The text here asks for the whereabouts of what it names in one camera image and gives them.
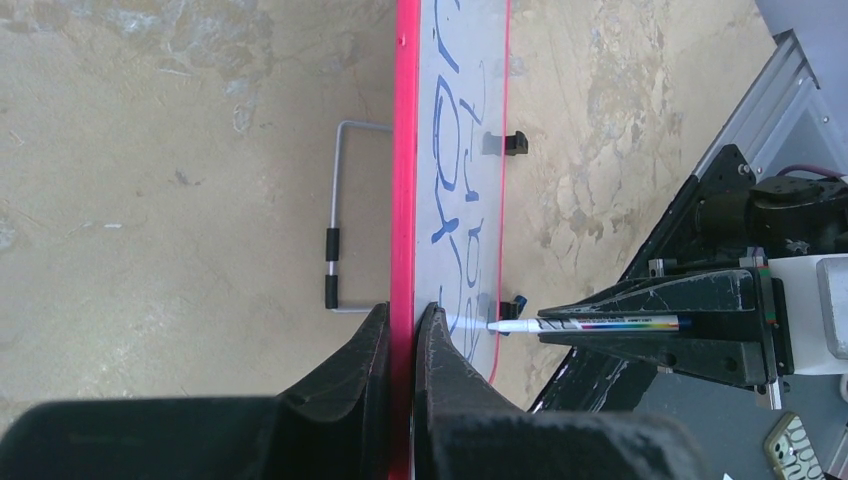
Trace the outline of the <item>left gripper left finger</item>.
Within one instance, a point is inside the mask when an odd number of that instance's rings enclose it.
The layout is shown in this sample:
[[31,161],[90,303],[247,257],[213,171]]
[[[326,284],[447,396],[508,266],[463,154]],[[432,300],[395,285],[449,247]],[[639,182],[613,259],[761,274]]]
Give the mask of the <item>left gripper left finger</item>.
[[57,401],[1,441],[5,479],[382,479],[389,307],[274,396]]

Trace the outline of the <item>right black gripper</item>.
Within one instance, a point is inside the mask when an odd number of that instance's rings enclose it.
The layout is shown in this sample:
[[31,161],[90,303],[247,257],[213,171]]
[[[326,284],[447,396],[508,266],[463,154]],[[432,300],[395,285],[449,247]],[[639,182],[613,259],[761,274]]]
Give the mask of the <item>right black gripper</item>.
[[[756,387],[756,403],[769,410],[784,408],[789,391],[784,378],[794,372],[784,283],[762,255],[752,257],[756,271],[730,269],[694,274],[635,278],[620,282],[573,304],[542,309],[543,318],[600,317],[683,313],[738,313],[757,306],[770,342],[684,338],[664,334],[541,334],[543,343],[582,347],[627,361],[724,385]],[[772,380],[772,366],[775,378]]]

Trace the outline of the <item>whiteboard marker pen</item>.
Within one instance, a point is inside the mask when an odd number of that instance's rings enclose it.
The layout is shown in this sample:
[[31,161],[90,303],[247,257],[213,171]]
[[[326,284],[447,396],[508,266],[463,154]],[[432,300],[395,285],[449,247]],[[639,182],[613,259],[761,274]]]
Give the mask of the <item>whiteboard marker pen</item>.
[[656,317],[596,317],[596,318],[528,318],[501,320],[489,323],[486,328],[497,333],[576,333],[576,332],[631,332],[631,331],[681,331],[690,328],[689,318],[677,315]]

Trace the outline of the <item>pink framed whiteboard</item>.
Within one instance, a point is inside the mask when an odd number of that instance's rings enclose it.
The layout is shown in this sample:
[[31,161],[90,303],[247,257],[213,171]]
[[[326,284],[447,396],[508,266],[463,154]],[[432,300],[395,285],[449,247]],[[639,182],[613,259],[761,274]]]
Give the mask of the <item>pink framed whiteboard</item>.
[[397,5],[390,237],[390,460],[413,475],[416,328],[445,310],[457,351],[486,381],[500,338],[509,21],[507,1]]

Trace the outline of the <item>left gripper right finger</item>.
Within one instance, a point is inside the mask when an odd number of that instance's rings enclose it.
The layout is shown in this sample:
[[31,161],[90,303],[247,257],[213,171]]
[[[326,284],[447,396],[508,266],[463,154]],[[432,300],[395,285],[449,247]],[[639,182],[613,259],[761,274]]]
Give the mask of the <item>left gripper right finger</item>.
[[634,413],[526,412],[454,347],[443,308],[416,332],[413,403],[417,479],[708,479],[676,422]]

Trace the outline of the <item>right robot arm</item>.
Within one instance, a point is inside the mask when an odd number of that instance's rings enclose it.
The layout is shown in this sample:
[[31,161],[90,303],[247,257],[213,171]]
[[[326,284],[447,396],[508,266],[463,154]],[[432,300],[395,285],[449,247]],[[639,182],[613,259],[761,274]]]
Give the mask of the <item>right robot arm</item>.
[[684,326],[572,339],[539,408],[600,410],[591,373],[629,364],[637,383],[623,409],[660,369],[749,390],[778,408],[783,377],[847,370],[847,182],[689,179],[615,285],[546,315],[583,312],[671,315]]

